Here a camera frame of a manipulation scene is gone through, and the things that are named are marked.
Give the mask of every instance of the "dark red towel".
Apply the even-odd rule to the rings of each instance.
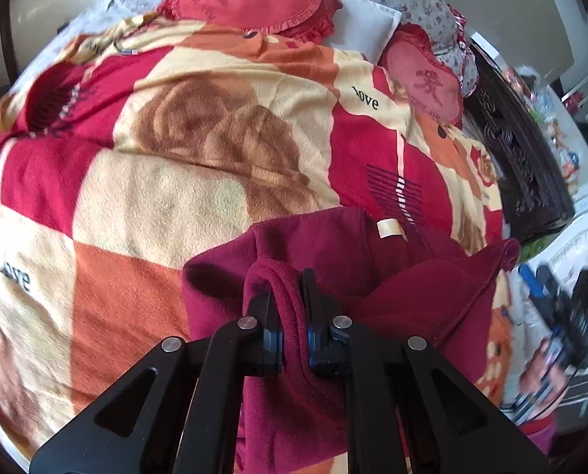
[[[346,450],[340,383],[307,366],[302,269],[314,269],[322,291],[346,315],[389,337],[421,335],[472,381],[485,370],[495,276],[510,269],[515,241],[466,256],[434,229],[406,229],[381,239],[358,209],[332,209],[255,224],[228,244],[184,266],[182,297],[191,339],[238,318],[271,286],[284,331],[284,369],[275,378],[246,378],[238,466],[286,473]]]

